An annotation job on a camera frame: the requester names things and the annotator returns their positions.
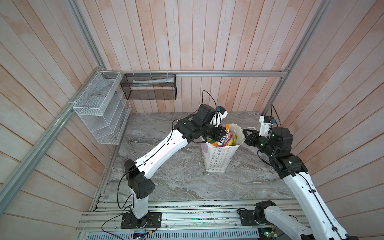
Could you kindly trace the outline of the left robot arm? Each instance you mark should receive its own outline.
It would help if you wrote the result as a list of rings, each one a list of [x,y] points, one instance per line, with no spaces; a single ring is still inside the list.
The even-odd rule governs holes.
[[[125,162],[125,177],[133,195],[131,213],[137,220],[149,213],[149,195],[155,189],[151,178],[155,172],[177,151],[200,137],[221,140],[226,135],[221,121],[227,114],[224,107],[201,104],[195,113],[174,120],[171,132],[151,151],[136,161]]]

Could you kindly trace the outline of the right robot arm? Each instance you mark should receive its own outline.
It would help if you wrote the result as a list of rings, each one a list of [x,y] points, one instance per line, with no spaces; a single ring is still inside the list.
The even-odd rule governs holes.
[[[273,201],[256,204],[254,221],[272,224],[292,240],[356,240],[333,216],[317,191],[304,162],[291,153],[293,135],[283,127],[266,130],[244,129],[245,144],[266,154],[269,164],[293,192],[309,227],[283,212]]]

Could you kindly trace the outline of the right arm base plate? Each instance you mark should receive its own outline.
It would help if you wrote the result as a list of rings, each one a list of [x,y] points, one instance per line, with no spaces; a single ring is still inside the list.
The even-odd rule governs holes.
[[[237,214],[240,216],[242,226],[265,226],[264,220],[258,220],[255,210],[247,210],[245,208],[237,209]]]

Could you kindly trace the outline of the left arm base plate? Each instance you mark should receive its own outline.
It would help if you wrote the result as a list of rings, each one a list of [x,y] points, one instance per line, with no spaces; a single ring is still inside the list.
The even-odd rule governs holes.
[[[161,212],[148,212],[143,218],[138,219],[128,211],[122,215],[121,229],[140,229],[144,227],[158,229],[161,227],[161,222]]]

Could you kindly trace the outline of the small orange candy bag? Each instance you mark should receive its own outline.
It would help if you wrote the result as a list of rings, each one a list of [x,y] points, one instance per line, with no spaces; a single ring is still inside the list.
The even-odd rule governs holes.
[[[211,144],[215,147],[230,147],[235,145],[237,135],[231,130],[231,125],[225,125],[226,135],[219,141],[212,140]]]

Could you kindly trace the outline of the white paper bag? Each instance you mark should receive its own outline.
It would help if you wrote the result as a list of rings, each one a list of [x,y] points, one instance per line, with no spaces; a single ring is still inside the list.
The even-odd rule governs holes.
[[[205,168],[207,172],[224,173],[238,148],[244,143],[245,136],[243,129],[237,124],[231,125],[231,130],[237,135],[237,140],[234,146],[230,147],[215,147],[211,144],[212,140],[207,140],[201,144],[201,149],[204,157]]]

